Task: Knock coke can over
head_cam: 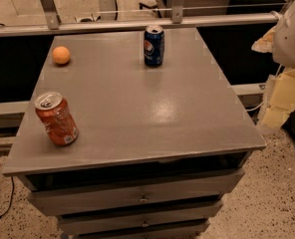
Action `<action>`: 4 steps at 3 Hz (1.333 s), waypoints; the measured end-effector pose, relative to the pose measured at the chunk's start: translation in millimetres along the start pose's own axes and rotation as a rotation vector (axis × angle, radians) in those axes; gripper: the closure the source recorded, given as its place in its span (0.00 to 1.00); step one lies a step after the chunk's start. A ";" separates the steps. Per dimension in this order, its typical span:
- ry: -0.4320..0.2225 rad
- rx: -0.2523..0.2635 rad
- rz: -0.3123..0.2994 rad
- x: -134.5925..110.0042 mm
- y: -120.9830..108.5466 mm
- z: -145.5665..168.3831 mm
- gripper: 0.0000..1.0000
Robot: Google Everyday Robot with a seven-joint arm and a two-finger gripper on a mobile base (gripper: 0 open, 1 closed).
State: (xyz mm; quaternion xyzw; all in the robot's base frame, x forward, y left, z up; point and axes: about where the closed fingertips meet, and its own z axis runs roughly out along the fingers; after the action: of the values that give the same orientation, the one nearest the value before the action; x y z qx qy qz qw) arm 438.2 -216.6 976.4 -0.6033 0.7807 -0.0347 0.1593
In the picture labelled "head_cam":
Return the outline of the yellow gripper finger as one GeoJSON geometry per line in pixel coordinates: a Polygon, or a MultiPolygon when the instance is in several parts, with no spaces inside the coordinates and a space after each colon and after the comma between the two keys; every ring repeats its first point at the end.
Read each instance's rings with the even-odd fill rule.
{"type": "Polygon", "coordinates": [[[274,34],[275,27],[272,27],[261,38],[253,43],[253,45],[251,46],[251,50],[258,53],[271,53],[274,34]]]}
{"type": "Polygon", "coordinates": [[[295,69],[289,68],[276,79],[267,99],[267,108],[260,119],[261,123],[271,128],[280,128],[295,111],[295,69]]]}

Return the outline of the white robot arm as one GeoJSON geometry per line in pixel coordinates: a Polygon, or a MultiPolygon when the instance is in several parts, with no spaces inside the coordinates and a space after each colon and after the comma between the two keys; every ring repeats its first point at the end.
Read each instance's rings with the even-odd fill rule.
{"type": "Polygon", "coordinates": [[[284,67],[284,71],[275,77],[261,118],[262,124],[279,128],[295,111],[295,1],[282,16],[278,15],[277,24],[255,41],[251,50],[271,53],[273,61],[284,67]]]}

